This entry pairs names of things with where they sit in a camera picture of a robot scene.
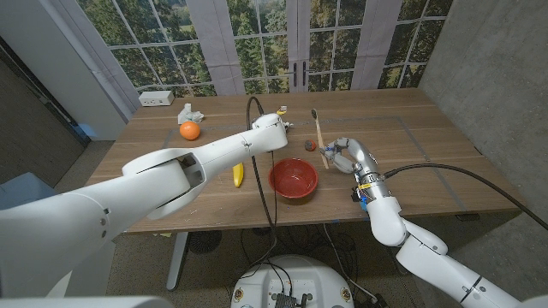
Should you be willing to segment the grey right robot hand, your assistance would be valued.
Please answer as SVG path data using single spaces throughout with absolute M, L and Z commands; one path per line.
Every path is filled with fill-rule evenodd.
M 319 152 L 341 172 L 359 176 L 378 171 L 372 153 L 358 140 L 341 137 L 320 148 Z

